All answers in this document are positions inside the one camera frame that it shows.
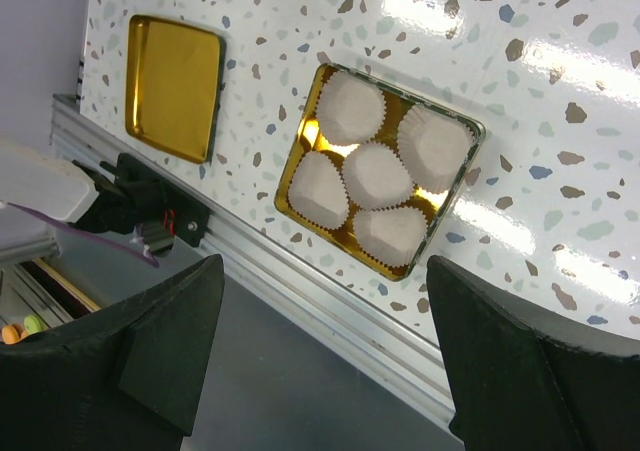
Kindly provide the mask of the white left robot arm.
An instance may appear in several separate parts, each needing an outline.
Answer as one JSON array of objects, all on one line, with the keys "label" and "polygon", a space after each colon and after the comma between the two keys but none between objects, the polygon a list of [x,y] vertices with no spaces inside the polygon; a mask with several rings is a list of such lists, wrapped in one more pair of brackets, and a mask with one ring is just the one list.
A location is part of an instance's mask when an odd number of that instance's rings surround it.
[{"label": "white left robot arm", "polygon": [[58,255],[53,229],[79,221],[98,196],[78,165],[3,138],[1,265]]}]

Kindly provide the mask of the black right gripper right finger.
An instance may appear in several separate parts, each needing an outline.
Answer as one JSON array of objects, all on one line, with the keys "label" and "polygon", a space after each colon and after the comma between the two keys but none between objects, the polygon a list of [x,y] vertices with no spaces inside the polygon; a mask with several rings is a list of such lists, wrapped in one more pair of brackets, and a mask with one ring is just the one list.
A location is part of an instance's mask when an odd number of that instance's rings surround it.
[{"label": "black right gripper right finger", "polygon": [[468,450],[636,450],[639,343],[433,255],[426,285]]}]

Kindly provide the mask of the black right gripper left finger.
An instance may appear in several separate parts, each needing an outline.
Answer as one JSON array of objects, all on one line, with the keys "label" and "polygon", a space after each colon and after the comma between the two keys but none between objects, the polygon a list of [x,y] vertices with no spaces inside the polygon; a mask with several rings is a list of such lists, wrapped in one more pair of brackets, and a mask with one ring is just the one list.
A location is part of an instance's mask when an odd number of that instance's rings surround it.
[{"label": "black right gripper left finger", "polygon": [[180,449],[193,432],[223,293],[223,260],[212,255],[2,345],[2,449]]}]

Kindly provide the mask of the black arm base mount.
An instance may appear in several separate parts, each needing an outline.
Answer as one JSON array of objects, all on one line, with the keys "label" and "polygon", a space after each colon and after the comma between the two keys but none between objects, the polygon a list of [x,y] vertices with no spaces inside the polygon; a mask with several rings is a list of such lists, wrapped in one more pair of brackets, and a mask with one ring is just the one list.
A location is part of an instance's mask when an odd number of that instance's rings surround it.
[{"label": "black arm base mount", "polygon": [[115,165],[102,161],[98,169],[77,160],[73,164],[98,191],[74,228],[92,234],[135,233],[156,256],[169,250],[173,238],[193,248],[200,245],[209,208],[133,155],[121,153]]}]

